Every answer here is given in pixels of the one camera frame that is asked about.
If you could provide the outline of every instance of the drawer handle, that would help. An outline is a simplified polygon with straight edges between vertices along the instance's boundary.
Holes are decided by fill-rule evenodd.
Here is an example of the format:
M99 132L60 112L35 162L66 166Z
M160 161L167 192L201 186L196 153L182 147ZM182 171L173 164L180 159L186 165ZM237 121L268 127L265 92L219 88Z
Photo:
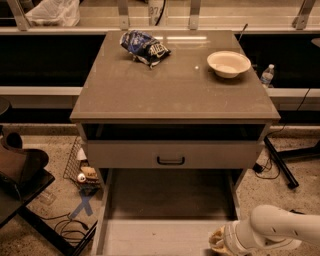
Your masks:
M161 160L160 156L157 157L157 163L160 165L183 165L185 161L184 156L178 160Z

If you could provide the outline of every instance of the white bowl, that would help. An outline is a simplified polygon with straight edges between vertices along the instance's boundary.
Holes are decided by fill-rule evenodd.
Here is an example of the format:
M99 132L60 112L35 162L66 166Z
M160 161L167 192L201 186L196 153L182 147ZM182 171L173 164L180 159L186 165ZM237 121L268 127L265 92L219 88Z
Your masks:
M208 56L207 61L216 74L223 78L234 78L249 70L251 66L246 56L230 51L214 52Z

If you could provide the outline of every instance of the chip bag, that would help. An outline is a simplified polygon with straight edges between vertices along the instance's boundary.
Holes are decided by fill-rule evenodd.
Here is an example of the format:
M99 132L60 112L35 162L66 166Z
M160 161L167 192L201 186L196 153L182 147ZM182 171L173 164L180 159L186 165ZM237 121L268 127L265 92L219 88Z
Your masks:
M150 68L158 65L171 53L156 38L138 30L124 33L120 38L120 45L133 55L134 60L138 59Z

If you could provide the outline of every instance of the water bottle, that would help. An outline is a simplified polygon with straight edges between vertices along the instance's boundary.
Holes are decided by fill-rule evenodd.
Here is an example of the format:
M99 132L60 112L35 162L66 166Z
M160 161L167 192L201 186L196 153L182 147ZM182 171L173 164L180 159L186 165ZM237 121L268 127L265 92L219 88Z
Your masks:
M274 76L274 65L270 64L269 67L263 71L260 81L263 85L263 87L268 88L269 84L271 83L271 80Z

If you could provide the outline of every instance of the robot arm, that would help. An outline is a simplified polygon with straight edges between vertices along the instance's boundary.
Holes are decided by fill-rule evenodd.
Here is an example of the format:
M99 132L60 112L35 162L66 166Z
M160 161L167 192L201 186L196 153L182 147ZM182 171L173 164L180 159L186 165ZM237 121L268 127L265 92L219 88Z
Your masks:
M229 255L246 255L256 249L292 250L301 241L320 244L320 216L271 205L256 207L248 219L226 224L209 239L214 251Z

